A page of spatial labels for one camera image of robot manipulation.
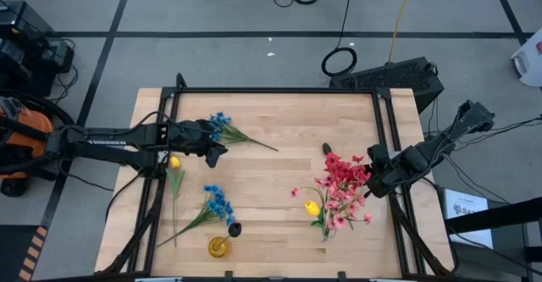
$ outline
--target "yellow flower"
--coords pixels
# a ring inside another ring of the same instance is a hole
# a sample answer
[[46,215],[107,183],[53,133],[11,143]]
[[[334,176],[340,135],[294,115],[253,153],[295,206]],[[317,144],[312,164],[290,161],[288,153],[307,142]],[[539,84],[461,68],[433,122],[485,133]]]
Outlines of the yellow flower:
[[318,216],[320,214],[320,206],[316,202],[306,202],[305,208],[307,209],[307,212],[312,216]]
[[180,160],[179,160],[177,157],[173,156],[173,157],[169,160],[169,162],[171,163],[171,168],[173,168],[173,169],[178,169],[178,168],[180,168]]

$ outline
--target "concrete floor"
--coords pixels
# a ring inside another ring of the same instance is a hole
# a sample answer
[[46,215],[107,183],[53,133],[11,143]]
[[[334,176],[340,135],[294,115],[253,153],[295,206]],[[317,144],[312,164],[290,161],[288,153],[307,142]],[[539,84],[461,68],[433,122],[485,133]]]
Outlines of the concrete floor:
[[[181,72],[189,86],[326,86],[322,58],[337,38],[325,37],[116,37],[112,28],[119,0],[26,0],[56,31],[80,33],[75,66],[76,86],[60,106],[78,119],[92,78],[99,82],[87,126],[128,126],[141,87],[174,84]],[[542,0],[508,0],[523,32],[542,26]],[[402,0],[351,0],[347,31],[389,32]],[[339,31],[346,0],[319,0],[310,6],[279,8],[273,0],[128,0],[113,29],[118,31]],[[410,0],[401,22],[409,32],[514,32],[500,0]],[[108,47],[108,40],[113,45]],[[356,70],[387,61],[390,38],[345,38],[358,53]],[[520,44],[514,38],[400,38],[395,61],[425,56],[435,62],[445,86],[439,122],[446,127],[465,100],[480,101],[496,113],[502,126],[539,116],[542,91],[521,84],[510,66]],[[100,74],[98,59],[107,58]],[[339,69],[348,58],[337,57]],[[430,110],[421,115],[425,130]],[[433,118],[432,129],[436,128]],[[456,162],[480,185],[510,202],[542,196],[539,185],[540,127],[497,136],[454,154]],[[118,166],[78,159],[71,173],[113,187]],[[477,194],[466,187],[448,163],[434,170],[439,185]],[[53,183],[32,180],[21,198],[0,196],[0,224],[39,224]],[[58,204],[34,279],[91,274],[111,193],[68,179]],[[537,228],[531,244],[540,244]],[[468,276],[510,280],[511,277],[462,263]]]

